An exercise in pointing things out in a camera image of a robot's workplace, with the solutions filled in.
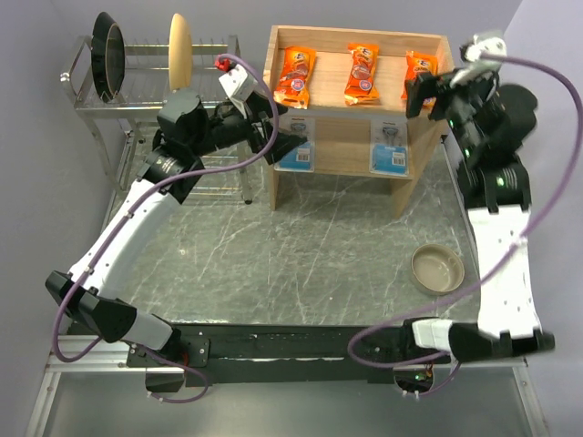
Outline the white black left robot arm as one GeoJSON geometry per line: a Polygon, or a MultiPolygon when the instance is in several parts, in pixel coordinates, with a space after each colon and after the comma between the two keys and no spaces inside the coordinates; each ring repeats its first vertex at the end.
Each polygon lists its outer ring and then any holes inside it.
{"type": "Polygon", "coordinates": [[[201,177],[218,172],[206,168],[202,156],[245,143],[255,159],[273,164],[304,143],[305,137],[281,128],[288,110],[258,91],[231,95],[213,111],[191,89],[171,94],[157,114],[152,150],[123,206],[86,255],[68,271],[54,270],[46,279],[46,289],[58,305],[52,351],[61,361],[71,360],[58,347],[64,317],[84,325],[98,340],[144,346],[160,365],[179,358],[179,329],[119,297],[130,267],[201,177]]]}

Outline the blue razor blister pack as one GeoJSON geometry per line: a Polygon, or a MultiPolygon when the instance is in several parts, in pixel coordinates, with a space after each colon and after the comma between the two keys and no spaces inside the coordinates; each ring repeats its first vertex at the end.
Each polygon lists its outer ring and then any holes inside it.
{"type": "Polygon", "coordinates": [[[408,150],[407,125],[404,121],[371,121],[369,169],[373,174],[407,177],[408,150]]]}
{"type": "Polygon", "coordinates": [[[284,116],[281,127],[306,141],[287,153],[274,167],[279,171],[315,171],[315,119],[313,117],[284,116]]]}

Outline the wooden two-tier shelf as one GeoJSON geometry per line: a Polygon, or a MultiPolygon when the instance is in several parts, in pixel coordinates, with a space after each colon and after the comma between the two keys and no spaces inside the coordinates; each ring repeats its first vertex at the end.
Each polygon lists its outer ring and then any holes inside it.
{"type": "Polygon", "coordinates": [[[409,50],[434,55],[439,72],[455,66],[446,36],[298,25],[274,25],[271,29],[263,78],[276,86],[284,50],[306,46],[317,58],[309,83],[310,104],[291,110],[293,117],[315,122],[314,171],[317,174],[370,178],[371,123],[376,119],[404,118],[401,98],[409,50]],[[380,48],[374,83],[380,93],[376,105],[348,106],[344,88],[352,65],[350,43],[373,43],[380,48]]]}

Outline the orange razor pack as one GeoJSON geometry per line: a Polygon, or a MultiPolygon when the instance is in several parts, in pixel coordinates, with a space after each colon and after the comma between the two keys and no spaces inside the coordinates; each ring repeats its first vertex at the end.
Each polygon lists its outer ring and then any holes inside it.
{"type": "Polygon", "coordinates": [[[407,101],[407,83],[417,78],[421,73],[431,73],[436,75],[438,71],[438,59],[436,56],[423,54],[414,50],[409,50],[405,54],[406,73],[404,76],[404,86],[401,99],[407,101]]]}
{"type": "Polygon", "coordinates": [[[374,74],[379,46],[350,43],[348,50],[351,52],[353,63],[344,89],[345,104],[348,106],[377,104],[380,101],[380,95],[374,84],[374,74]]]}
{"type": "Polygon", "coordinates": [[[277,103],[296,109],[308,108],[308,85],[315,60],[316,51],[311,48],[289,46],[285,49],[281,75],[273,92],[277,103]]]}

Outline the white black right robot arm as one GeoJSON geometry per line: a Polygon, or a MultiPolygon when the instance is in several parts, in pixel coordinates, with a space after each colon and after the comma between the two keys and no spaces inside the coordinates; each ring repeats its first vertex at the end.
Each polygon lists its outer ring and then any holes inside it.
{"type": "Polygon", "coordinates": [[[407,320],[400,355],[421,361],[430,350],[458,361],[514,358],[554,350],[535,308],[528,262],[529,175],[517,151],[537,125],[537,98],[516,84],[499,85],[495,73],[463,85],[453,74],[422,73],[405,81],[406,110],[418,117],[428,100],[429,119],[444,120],[462,152],[457,185],[474,235],[480,279],[475,322],[407,320]]]}

